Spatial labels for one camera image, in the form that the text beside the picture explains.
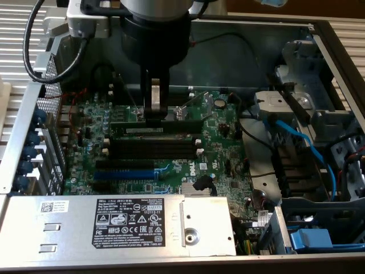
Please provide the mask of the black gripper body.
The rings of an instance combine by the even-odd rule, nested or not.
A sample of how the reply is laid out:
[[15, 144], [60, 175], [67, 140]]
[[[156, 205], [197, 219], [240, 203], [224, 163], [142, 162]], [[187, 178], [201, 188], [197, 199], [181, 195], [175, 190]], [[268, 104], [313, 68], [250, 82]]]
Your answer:
[[122, 50], [147, 69], [169, 69], [185, 59], [190, 30], [189, 16], [161, 22], [128, 16], [122, 19]]

